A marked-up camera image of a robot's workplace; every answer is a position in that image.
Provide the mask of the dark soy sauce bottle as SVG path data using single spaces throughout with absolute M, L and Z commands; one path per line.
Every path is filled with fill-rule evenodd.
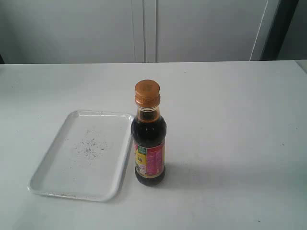
M 131 124 L 135 175 L 145 186 L 159 184 L 165 176 L 166 122 L 160 114 L 160 86 L 142 80 L 135 86 L 137 113 Z

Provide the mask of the white rectangular plastic tray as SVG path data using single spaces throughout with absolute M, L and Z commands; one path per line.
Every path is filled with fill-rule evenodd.
M 28 184 L 36 195 L 107 202 L 129 160 L 133 115 L 77 110 L 60 127 Z

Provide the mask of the white cabinet with doors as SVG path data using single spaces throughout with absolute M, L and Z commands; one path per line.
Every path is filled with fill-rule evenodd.
M 260 60 L 277 0 L 3 0 L 7 64 Z

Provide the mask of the dark vertical post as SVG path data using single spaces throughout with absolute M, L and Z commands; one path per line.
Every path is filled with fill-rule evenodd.
M 261 61 L 276 60 L 285 36 L 288 32 L 293 15 L 296 11 L 299 0 L 280 0 L 269 34 L 267 36 L 264 49 L 262 51 Z

